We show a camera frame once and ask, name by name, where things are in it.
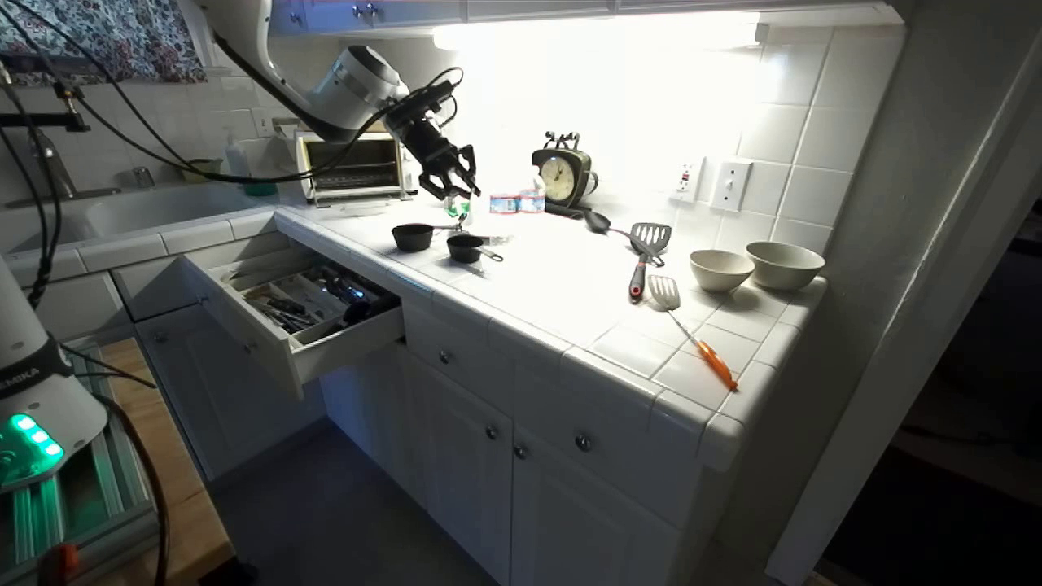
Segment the orange-handled utensil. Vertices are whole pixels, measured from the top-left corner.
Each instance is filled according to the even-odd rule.
[[[714,351],[714,346],[692,338],[674,312],[667,312],[667,316],[669,316],[669,320],[676,321],[676,328],[690,338],[690,346],[692,346],[695,354],[705,360],[705,369],[721,382],[721,387],[734,395],[734,391],[740,391],[740,382],[734,382],[734,374],[729,372],[729,364]]]

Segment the black clock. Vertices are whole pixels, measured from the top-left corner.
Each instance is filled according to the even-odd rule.
[[[593,172],[589,153],[578,151],[578,133],[548,133],[548,143],[530,153],[542,182],[548,211],[582,219],[582,197],[597,193],[599,177]]]

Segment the black pot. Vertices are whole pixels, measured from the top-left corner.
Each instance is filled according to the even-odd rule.
[[[397,252],[426,252],[432,226],[392,226],[390,227]]]
[[[474,265],[481,256],[486,236],[474,234],[450,234],[450,256],[455,265]]]

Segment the white tile countertop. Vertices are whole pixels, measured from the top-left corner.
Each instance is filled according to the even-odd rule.
[[[435,227],[428,252],[401,255],[390,227],[402,221],[441,227]],[[470,231],[497,236],[492,246],[504,259],[481,256],[458,267],[450,265],[450,221],[435,206],[392,206],[373,219],[346,219],[335,208],[280,208],[275,227],[324,256],[358,255],[397,280],[435,291],[550,351],[593,364],[635,395],[649,395],[650,411],[692,431],[711,425],[717,437],[744,437],[773,395],[778,364],[796,348],[796,334],[828,291],[824,276],[788,296],[764,293],[750,280],[729,296],[711,296],[695,291],[688,259],[701,236],[674,234],[662,267],[679,287],[674,316],[732,369],[740,378],[732,395],[663,312],[628,303],[635,255],[622,234],[593,234],[585,221],[557,214],[488,214]]]

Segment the white bowl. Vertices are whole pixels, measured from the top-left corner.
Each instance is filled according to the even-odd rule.
[[[744,252],[756,265],[753,284],[762,291],[804,291],[824,269],[824,256],[810,246],[753,240]]]
[[[753,259],[732,252],[692,252],[690,269],[702,291],[734,291],[753,274]]]

